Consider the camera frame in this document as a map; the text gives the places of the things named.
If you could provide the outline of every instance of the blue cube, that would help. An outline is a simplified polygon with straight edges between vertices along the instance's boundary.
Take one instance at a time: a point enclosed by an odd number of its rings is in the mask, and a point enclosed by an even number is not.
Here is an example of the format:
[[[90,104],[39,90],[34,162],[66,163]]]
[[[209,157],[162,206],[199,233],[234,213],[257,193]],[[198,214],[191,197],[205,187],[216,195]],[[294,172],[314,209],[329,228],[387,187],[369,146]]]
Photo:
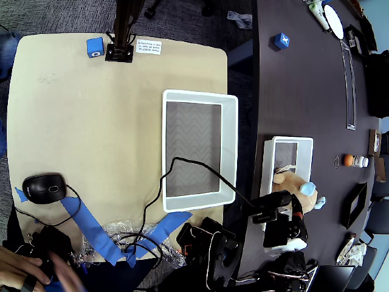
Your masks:
[[[289,47],[289,38],[281,32],[274,37],[274,44],[280,49],[286,49]]]
[[[91,38],[86,41],[86,52],[89,58],[104,55],[103,38]]]

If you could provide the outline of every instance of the beige table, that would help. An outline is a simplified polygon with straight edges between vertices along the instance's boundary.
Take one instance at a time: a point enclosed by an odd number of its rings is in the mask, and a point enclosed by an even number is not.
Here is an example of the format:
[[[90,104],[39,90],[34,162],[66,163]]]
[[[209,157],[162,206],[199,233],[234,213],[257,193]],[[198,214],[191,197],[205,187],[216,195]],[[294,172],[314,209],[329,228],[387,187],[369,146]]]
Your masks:
[[[161,55],[134,53],[130,64],[105,62],[87,56],[86,40],[96,37],[103,37],[106,49],[108,37],[97,33],[25,36],[18,46],[8,103],[10,180],[15,206],[43,222],[69,215],[60,202],[21,203],[14,188],[28,176],[58,172],[101,225],[140,224],[159,188],[163,91],[227,93],[222,50],[138,36],[161,41]],[[161,198],[146,221],[164,216]],[[222,206],[194,211],[190,221],[199,224],[205,216],[222,222]],[[25,215],[18,219],[25,240],[42,228]],[[59,230],[80,250],[82,234],[73,220]],[[170,236],[176,248],[178,232]]]

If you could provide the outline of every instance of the carpet floor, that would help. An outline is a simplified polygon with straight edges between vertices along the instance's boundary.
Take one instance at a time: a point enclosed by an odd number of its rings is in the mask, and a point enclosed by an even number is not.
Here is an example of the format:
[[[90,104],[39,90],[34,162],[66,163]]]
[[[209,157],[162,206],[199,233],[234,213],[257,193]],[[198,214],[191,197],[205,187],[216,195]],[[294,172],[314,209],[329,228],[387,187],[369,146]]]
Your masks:
[[[146,0],[143,11],[154,1]],[[251,30],[240,30],[226,19],[229,10],[251,14],[251,0],[214,0],[216,9],[211,17],[203,17],[201,0],[163,0],[153,19],[143,17],[133,27],[137,35],[168,38],[220,48],[226,52],[252,38]],[[21,35],[63,32],[112,31],[115,0],[0,0],[0,24]],[[9,80],[0,83],[0,119],[7,120]],[[245,165],[250,133],[252,77],[229,70],[228,92],[239,99],[239,154],[236,186],[244,193]],[[6,239],[7,220],[12,206],[7,155],[0,159],[0,243]],[[240,200],[225,210],[224,224],[234,229]],[[141,287],[160,283],[172,268],[166,263],[152,270]]]

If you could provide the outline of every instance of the black computer mouse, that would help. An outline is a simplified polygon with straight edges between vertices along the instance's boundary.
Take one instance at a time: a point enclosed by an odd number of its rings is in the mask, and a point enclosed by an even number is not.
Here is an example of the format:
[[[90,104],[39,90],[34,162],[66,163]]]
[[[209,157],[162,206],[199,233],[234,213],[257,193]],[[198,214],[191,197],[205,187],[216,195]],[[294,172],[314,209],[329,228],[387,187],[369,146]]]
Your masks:
[[[35,204],[50,204],[66,196],[66,183],[59,173],[30,176],[23,181],[23,193]]]

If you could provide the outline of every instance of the stuffed animal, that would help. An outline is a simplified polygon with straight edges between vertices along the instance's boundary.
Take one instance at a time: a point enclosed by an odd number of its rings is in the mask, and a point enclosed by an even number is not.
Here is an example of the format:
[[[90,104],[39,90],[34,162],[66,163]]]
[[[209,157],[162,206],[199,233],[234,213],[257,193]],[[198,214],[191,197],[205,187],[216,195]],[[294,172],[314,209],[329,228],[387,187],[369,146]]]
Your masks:
[[[273,177],[273,192],[287,190],[294,193],[303,207],[303,213],[308,213],[313,208],[320,209],[325,204],[325,197],[317,199],[316,186],[312,182],[306,182],[294,172],[277,173]],[[292,210],[292,204],[284,207]]]

